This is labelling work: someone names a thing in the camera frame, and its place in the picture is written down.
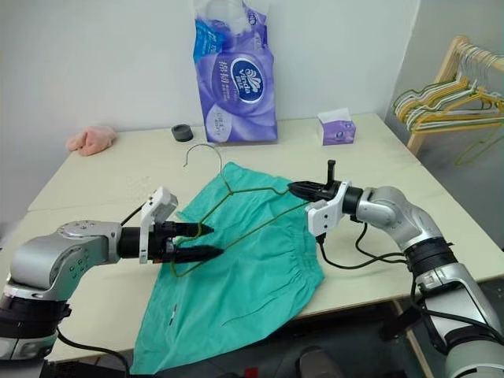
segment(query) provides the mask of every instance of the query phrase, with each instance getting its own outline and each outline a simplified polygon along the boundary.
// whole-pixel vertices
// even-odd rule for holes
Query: beige tabletop
[[[219,147],[225,161],[292,180],[324,182],[326,162],[335,159],[336,177],[354,186],[400,188],[414,204],[427,210],[447,240],[454,243],[458,260],[477,280],[502,275],[504,254],[450,194],[373,114],[355,116],[354,144],[321,146],[316,120],[280,122],[278,144]],[[218,158],[211,149],[187,149],[202,142],[176,143],[170,131],[120,133],[117,143],[102,154],[71,154],[33,202],[30,212],[0,253],[0,278],[8,273],[9,260],[20,244],[53,232],[68,221],[94,219],[120,221],[161,185],[175,193],[182,209],[218,172]],[[133,218],[132,225],[138,224]],[[354,249],[361,225],[345,219],[328,234],[330,259],[353,265],[365,259]],[[383,232],[369,229],[362,246],[374,253],[397,251]],[[402,265],[376,263],[357,271],[335,269],[321,260],[325,279],[300,316],[336,311],[351,306],[407,295],[411,274]],[[159,265],[139,265],[136,260],[93,268],[70,299],[72,316],[61,330],[80,343],[114,350],[133,348],[143,312]],[[57,343],[50,360],[62,361],[94,355]]]

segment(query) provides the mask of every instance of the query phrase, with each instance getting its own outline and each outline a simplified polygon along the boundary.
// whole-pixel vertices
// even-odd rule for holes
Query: pink stuffed toy
[[[66,142],[66,148],[71,151],[79,150],[82,156],[97,154],[110,146],[117,137],[110,126],[91,126]]]

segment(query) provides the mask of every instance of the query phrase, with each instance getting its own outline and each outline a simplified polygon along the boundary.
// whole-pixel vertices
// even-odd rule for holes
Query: black cable
[[[415,289],[417,288],[415,277],[413,277],[413,282],[411,284],[411,291],[409,292],[409,300],[411,301],[411,306],[423,315],[429,315],[431,317],[442,317],[443,319],[448,319],[450,321],[460,321],[462,323],[467,323],[474,325],[476,327],[483,328],[484,330],[490,332],[499,343],[504,345],[504,336],[502,336],[496,329],[488,324],[481,323],[480,321],[475,321],[468,317],[461,317],[458,315],[453,315],[451,313],[440,313],[439,311],[432,311],[426,309],[424,306],[419,306],[417,300],[415,299]]]
[[[398,263],[398,262],[401,262],[403,264],[407,264],[406,260],[385,260],[385,258],[383,256],[376,256],[374,254],[370,254],[369,252],[366,252],[365,250],[363,250],[361,247],[360,247],[360,242],[364,239],[364,236],[366,234],[366,232],[368,231],[368,224],[367,223],[364,223],[364,228],[362,229],[362,232],[361,234],[359,235],[359,237],[357,238],[357,240],[355,240],[355,249],[358,250],[360,253],[364,254],[365,256],[369,257],[369,258],[377,258],[378,260],[380,261],[383,261],[383,262],[389,262],[391,264],[394,264],[394,263]],[[404,257],[404,255],[400,252],[395,252],[393,254],[389,254],[390,257],[394,256],[394,257]]]
[[[328,259],[328,257],[325,254],[325,250],[324,250],[324,242],[318,241],[318,246],[321,249],[322,257],[324,258],[325,262],[327,262],[329,265],[335,266],[336,268],[345,269],[345,270],[364,268],[365,266],[372,264],[373,262],[377,262],[377,261],[388,262],[390,264],[396,264],[396,263],[405,264],[406,263],[406,261],[403,261],[403,260],[386,261],[386,260],[384,260],[384,258],[389,258],[389,257],[395,256],[395,254],[382,254],[381,256],[376,256],[375,258],[372,258],[371,260],[363,262],[362,264],[359,264],[359,265],[345,266],[345,265],[336,264],[335,262],[332,262]]]
[[[64,337],[63,334],[61,333],[59,327],[57,327],[56,329],[57,329],[57,337],[60,339],[60,341],[62,343],[65,343],[66,345],[69,345],[69,346],[77,348],[77,349],[92,350],[94,352],[107,353],[107,354],[117,358],[120,361],[120,363],[124,366],[124,377],[125,378],[130,377],[128,361],[126,360],[126,357],[123,356],[121,353],[116,352],[114,350],[101,348],[99,346],[89,346],[89,345],[75,343],[72,340],[69,340],[66,337]]]
[[[143,207],[144,204],[140,205],[137,207],[135,210],[133,210],[133,213],[129,214],[125,219],[120,223],[121,226],[124,226],[129,222],[130,219],[132,219]]]

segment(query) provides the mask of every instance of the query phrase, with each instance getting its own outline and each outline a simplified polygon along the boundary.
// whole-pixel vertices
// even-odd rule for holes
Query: hanger rack
[[[441,64],[438,74],[434,79],[434,83],[442,83],[443,81],[452,80],[457,74],[459,62],[461,60],[461,52],[467,51],[467,49],[472,46],[474,45],[471,45],[469,43],[469,38],[464,36],[455,37],[451,42],[450,47],[448,48],[447,54],[443,59],[443,63]],[[474,57],[472,57],[472,59],[481,61],[484,59],[483,57],[488,57],[489,54],[495,57],[494,61],[491,63],[491,67],[504,72],[504,57],[498,58],[497,55],[493,54],[490,51],[481,50],[480,53],[476,54]],[[418,154],[418,151],[420,150],[426,137],[427,134],[425,133],[413,133],[410,136],[407,146],[413,155]]]

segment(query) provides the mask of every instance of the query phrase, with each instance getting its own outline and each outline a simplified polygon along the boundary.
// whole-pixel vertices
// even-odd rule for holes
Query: tissue pack
[[[321,122],[323,146],[354,142],[356,128],[348,108],[318,113],[317,116]]]
[[[206,138],[215,143],[275,140],[266,15],[240,1],[238,10],[225,9],[219,17],[211,5],[197,9],[193,55]]]

